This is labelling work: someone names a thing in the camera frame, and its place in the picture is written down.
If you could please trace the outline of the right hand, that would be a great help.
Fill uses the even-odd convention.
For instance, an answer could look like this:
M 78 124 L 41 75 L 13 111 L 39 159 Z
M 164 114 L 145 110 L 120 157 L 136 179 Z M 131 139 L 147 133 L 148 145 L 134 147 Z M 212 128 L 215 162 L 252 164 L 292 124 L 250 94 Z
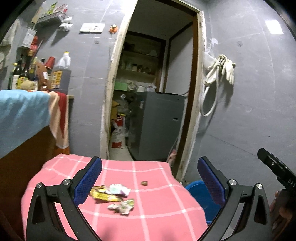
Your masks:
M 278 190 L 269 211 L 272 234 L 277 237 L 287 229 L 295 217 L 295 193 L 287 189 Z

